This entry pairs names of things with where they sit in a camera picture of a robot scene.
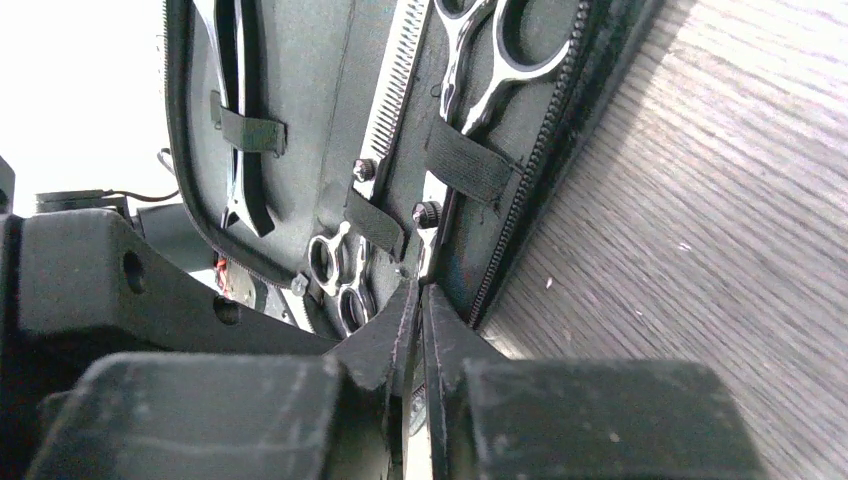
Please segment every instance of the wire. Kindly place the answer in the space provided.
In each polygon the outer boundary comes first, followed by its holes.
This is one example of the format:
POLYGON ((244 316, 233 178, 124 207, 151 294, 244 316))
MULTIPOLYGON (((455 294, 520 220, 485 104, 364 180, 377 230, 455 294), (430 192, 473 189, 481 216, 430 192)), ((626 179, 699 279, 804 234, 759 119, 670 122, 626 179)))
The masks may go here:
POLYGON ((134 198, 134 199, 136 199, 140 202, 147 202, 147 203, 164 202, 165 200, 170 200, 170 199, 176 197, 179 194, 180 194, 179 190, 177 190, 176 192, 173 192, 173 193, 169 193, 168 195, 165 195, 164 197, 148 197, 147 195, 141 195, 141 194, 138 194, 138 193, 127 192, 125 190, 106 190, 105 192, 103 192, 104 197, 108 197, 109 195, 124 195, 125 197, 134 198))
POLYGON ((177 174, 174 173, 173 157, 171 157, 171 161, 168 162, 167 160, 165 160, 165 155, 167 155, 169 157, 171 156, 171 149, 170 148, 165 147, 165 148, 160 149, 159 152, 156 153, 156 159, 159 160, 159 163, 161 163, 163 167, 165 167, 165 170, 168 170, 169 172, 171 172, 171 175, 176 176, 177 174))

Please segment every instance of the silver metal blade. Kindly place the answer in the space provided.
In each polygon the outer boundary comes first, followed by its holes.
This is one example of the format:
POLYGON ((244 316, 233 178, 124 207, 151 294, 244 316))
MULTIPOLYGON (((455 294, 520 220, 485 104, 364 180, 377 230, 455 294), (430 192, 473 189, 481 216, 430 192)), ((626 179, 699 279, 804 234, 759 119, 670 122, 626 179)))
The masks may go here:
POLYGON ((353 183, 353 188, 368 200, 385 179, 388 163, 384 161, 389 159, 397 137, 431 1, 398 0, 395 7, 371 113, 365 126, 365 139, 359 153, 359 158, 374 162, 376 173, 371 180, 353 183))

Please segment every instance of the wood grain surface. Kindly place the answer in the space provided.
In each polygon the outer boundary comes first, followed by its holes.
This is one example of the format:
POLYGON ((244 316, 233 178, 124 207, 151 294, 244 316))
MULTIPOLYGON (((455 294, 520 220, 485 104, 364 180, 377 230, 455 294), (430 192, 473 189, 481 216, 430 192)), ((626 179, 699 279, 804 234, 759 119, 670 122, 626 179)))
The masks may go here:
POLYGON ((484 335, 701 361, 774 479, 848 478, 847 27, 840 2, 668 0, 484 335))

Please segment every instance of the metal tool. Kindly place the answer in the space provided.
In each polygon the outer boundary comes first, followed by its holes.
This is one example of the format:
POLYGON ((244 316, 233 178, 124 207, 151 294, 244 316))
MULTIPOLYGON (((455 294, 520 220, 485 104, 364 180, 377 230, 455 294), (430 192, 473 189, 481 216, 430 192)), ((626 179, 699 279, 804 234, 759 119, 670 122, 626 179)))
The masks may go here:
MULTIPOLYGON (((406 103, 410 79, 415 69, 421 34, 427 23, 431 0, 400 0, 395 9, 380 75, 371 104, 365 138, 359 159, 353 167, 353 189, 366 200, 380 194, 388 172, 398 124, 406 103)), ((339 317, 347 335, 376 314, 373 296, 366 286, 370 245, 361 237, 357 246, 353 279, 340 285, 344 237, 350 231, 347 221, 332 238, 316 235, 309 241, 307 256, 312 278, 330 296, 338 295, 339 317), (327 261, 322 261, 322 251, 327 261)))
MULTIPOLYGON (((471 107, 460 132, 471 136, 480 127, 489 123, 492 112, 506 90, 516 84, 530 83, 551 74, 571 50, 569 38, 550 58, 537 65, 524 65, 515 60, 508 52, 504 40, 507 4, 509 0, 476 0, 466 11, 451 12, 444 0, 434 0, 436 12, 442 20, 448 38, 448 65, 442 79, 439 114, 448 124, 453 124, 456 108, 459 104, 459 76, 463 73, 465 60, 469 55, 471 36, 494 10, 492 26, 492 49, 494 60, 492 78, 485 93, 471 107)), ((427 171, 424 177, 424 189, 421 202, 415 205, 412 219, 422 240, 418 257, 418 278, 421 282, 432 280, 438 248, 446 241, 445 230, 452 221, 455 206, 455 192, 427 171)))
MULTIPOLYGON (((224 76, 224 61, 221 56, 221 36, 218 31, 218 0, 194 0, 195 8, 206 25, 209 34, 209 44, 212 49, 212 63, 215 65, 215 74, 218 78, 218 88, 221 92, 221 107, 229 109, 230 99, 227 89, 226 77, 224 76)), ((236 28, 236 64, 238 77, 238 98, 236 109, 240 115, 247 115, 247 65, 245 52, 245 21, 242 0, 235 0, 235 28, 236 28)), ((246 160, 257 163, 259 155, 247 154, 233 149, 232 159, 228 165, 227 175, 227 206, 221 216, 221 228, 229 228, 241 220, 245 226, 256 236, 263 237, 274 229, 274 222, 268 215, 264 196, 261 192, 248 192, 245 190, 245 166, 246 160)))

